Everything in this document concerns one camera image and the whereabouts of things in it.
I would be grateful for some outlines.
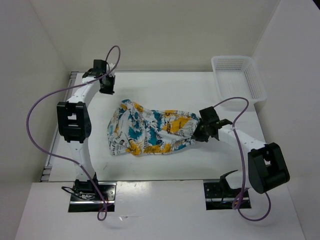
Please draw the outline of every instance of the white tabletop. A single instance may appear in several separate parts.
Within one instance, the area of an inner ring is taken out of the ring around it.
[[[203,181],[118,182],[115,212],[103,222],[96,212],[68,213],[71,182],[33,183],[15,240],[304,240],[287,186],[269,191],[272,208],[260,222],[235,210],[206,210]],[[261,217],[265,195],[249,191]]]
[[[77,75],[76,84],[81,82],[82,75]],[[114,95],[97,93],[88,107],[92,123],[89,150],[99,181],[216,179],[231,170],[240,169],[239,150],[215,139],[208,143],[196,142],[170,155],[111,156],[109,151],[107,126],[122,100],[130,99],[147,109],[182,110],[199,115],[199,110],[219,102],[212,72],[117,72],[114,91]],[[240,110],[216,108],[220,119],[231,121]],[[253,105],[236,126],[264,141]],[[56,138],[53,149],[56,154],[71,157],[67,143],[60,136]],[[51,162],[50,182],[75,180],[73,163],[54,157]]]

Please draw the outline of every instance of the mesh basket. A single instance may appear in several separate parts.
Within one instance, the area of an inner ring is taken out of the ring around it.
[[[250,103],[267,99],[254,60],[248,56],[214,56],[213,75],[220,100],[244,97]]]

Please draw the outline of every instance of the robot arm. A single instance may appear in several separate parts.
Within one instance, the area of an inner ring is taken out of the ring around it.
[[[113,67],[113,64],[108,64],[104,60],[94,60],[93,68],[89,69],[82,77],[82,84],[84,85],[77,89],[66,102],[59,102],[57,105],[59,133],[67,141],[72,159],[84,166],[94,180],[97,177],[91,163],[88,147],[88,137],[91,134],[92,126],[87,106],[97,92],[103,94],[114,93],[115,73],[112,71],[100,81],[88,82],[104,75],[107,70],[109,71]],[[83,170],[79,166],[76,166],[75,170],[76,188],[86,192],[93,191],[91,182]]]
[[[207,142],[209,137],[216,138],[233,147],[238,147],[232,122],[220,120],[215,109],[207,107],[200,112],[198,124],[192,138],[199,142]],[[246,164],[245,188],[253,188],[263,194],[290,180],[290,175],[279,145],[259,141],[241,130],[236,130],[240,140]],[[242,171],[231,171],[220,177],[220,186],[224,192],[242,187]]]

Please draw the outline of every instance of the black bracket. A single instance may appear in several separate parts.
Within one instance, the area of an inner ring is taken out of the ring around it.
[[[60,101],[56,106],[58,129],[68,143],[79,141],[81,144],[91,134],[91,121],[85,103],[70,103]]]
[[[220,120],[213,106],[202,109],[199,113],[200,122],[191,137],[198,142],[208,142],[209,137],[219,140],[218,130],[225,125],[232,124],[227,119]]]
[[[222,190],[222,197],[228,197],[234,193],[235,190],[229,186],[229,183],[227,182],[226,176],[228,176],[229,174],[232,174],[236,171],[238,171],[238,170],[229,171],[220,177],[219,184],[220,184],[220,188]]]
[[[102,75],[107,73],[107,70],[110,71],[110,66],[105,60],[93,60],[93,68],[90,68],[82,78],[86,77],[94,77],[99,78]],[[99,80],[100,82],[100,90],[99,92],[102,94],[114,94],[114,86],[115,86],[116,77],[112,75],[108,75]]]
[[[98,180],[97,180],[97,174],[94,175],[93,179],[94,183],[99,186]],[[97,190],[95,189],[94,185],[90,180],[88,181],[79,181],[78,179],[74,181],[74,188],[82,192],[84,194],[95,194],[98,196]]]
[[[278,144],[272,142],[248,153],[248,176],[253,189],[263,194],[290,180],[288,168]]]

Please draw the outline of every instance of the crumpled cloth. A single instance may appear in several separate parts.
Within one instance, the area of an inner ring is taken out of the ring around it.
[[[121,101],[108,125],[110,153],[169,154],[195,143],[196,114],[149,110],[129,99]]]

